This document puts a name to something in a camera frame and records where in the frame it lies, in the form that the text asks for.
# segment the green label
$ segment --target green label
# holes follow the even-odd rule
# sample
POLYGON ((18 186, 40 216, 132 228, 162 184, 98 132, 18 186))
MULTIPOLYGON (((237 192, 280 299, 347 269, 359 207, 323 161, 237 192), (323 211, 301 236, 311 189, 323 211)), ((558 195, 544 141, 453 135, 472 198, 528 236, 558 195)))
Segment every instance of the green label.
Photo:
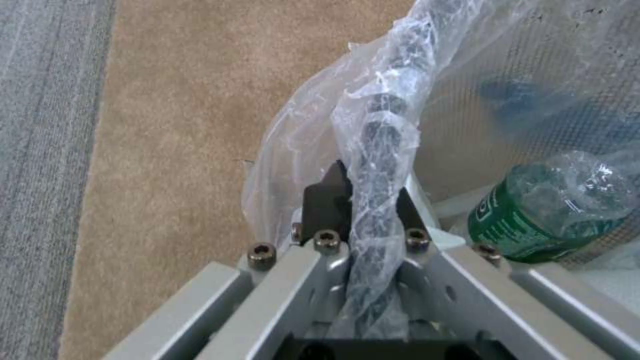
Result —
POLYGON ((474 242, 494 244, 508 259, 538 263, 565 256, 621 223, 622 220, 594 224, 596 236, 588 238, 554 237, 533 224, 518 209, 507 192, 506 181, 503 181, 469 214, 468 230, 474 242))

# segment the mesh screen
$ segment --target mesh screen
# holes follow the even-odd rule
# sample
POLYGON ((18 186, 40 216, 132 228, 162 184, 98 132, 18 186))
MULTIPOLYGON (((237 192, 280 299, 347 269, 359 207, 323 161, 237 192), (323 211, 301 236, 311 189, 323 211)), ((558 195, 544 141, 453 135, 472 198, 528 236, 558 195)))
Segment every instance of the mesh screen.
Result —
MULTIPOLYGON (((635 1, 543 1, 509 29, 469 35, 422 114, 415 171, 431 200, 559 151, 604 154, 640 140, 639 15, 635 1)), ((563 263, 583 264, 639 233, 635 211, 563 263)))

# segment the black plastic part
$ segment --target black plastic part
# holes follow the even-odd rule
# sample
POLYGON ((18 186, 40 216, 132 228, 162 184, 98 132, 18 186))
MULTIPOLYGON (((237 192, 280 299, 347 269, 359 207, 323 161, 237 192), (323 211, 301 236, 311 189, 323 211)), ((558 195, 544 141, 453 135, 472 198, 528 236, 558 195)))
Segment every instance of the black plastic part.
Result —
POLYGON ((415 205, 413 205, 413 201, 411 201, 411 197, 409 197, 409 192, 406 191, 406 188, 402 188, 402 190, 400 190, 400 194, 398 195, 398 200, 396 202, 396 211, 405 230, 427 229, 424 226, 420 215, 418 215, 418 211, 415 209, 415 205))
MULTIPOLYGON (((329 168, 320 183, 306 187, 302 204, 302 244, 325 229, 335 231, 342 241, 348 241, 352 194, 351 181, 340 160, 329 168)), ((405 229, 426 230, 405 188, 400 190, 396 211, 405 229)))
POLYGON ((274 360, 510 360, 498 341, 295 339, 289 336, 274 360))

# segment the hole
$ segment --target hole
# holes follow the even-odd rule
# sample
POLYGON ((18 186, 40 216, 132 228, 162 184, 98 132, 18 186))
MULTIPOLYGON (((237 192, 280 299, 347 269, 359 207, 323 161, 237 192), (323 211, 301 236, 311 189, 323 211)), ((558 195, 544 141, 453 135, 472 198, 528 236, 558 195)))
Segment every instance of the hole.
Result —
POLYGON ((449 300, 450 300, 451 302, 456 302, 456 299, 457 299, 457 297, 456 297, 456 291, 455 291, 455 290, 453 290, 453 288, 452 288, 452 287, 450 287, 449 285, 447 285, 447 286, 444 288, 444 291, 445 291, 445 293, 447 294, 447 298, 449 298, 449 300))
POLYGON ((298 360, 335 360, 335 354, 328 345, 314 341, 300 352, 298 360))
POLYGON ((316 299, 316 289, 311 289, 311 294, 309 294, 309 306, 314 304, 315 299, 316 299))
POLYGON ((416 239, 424 239, 424 234, 420 230, 411 230, 409 231, 409 236, 416 239))
POLYGON ((332 233, 326 232, 320 234, 320 239, 322 240, 333 240, 334 236, 332 233))
POLYGON ((465 344, 455 344, 451 345, 444 352, 445 360, 457 360, 457 359, 465 359, 465 360, 475 360, 482 359, 475 351, 473 351, 470 347, 465 344))
POLYGON ((258 245, 253 248, 253 252, 256 254, 265 254, 269 252, 269 247, 267 245, 258 245))

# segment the bolt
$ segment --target bolt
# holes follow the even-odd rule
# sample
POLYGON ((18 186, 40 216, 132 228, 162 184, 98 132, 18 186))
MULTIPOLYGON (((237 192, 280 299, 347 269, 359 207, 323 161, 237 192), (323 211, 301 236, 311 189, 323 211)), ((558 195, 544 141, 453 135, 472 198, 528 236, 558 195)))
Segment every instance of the bolt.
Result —
POLYGON ((291 243, 294 245, 302 244, 302 224, 299 222, 291 224, 291 243))
POLYGON ((477 243, 474 244, 473 249, 478 255, 482 256, 494 266, 498 266, 500 264, 502 254, 495 246, 487 243, 477 243))
POLYGON ((431 237, 426 230, 416 227, 407 229, 405 232, 406 249, 408 252, 418 253, 427 251, 431 237))
POLYGON ((256 243, 246 253, 249 267, 267 271, 276 263, 276 248, 270 243, 256 243))
POLYGON ((340 251, 340 235, 333 230, 320 230, 314 235, 314 249, 322 255, 335 255, 340 251))

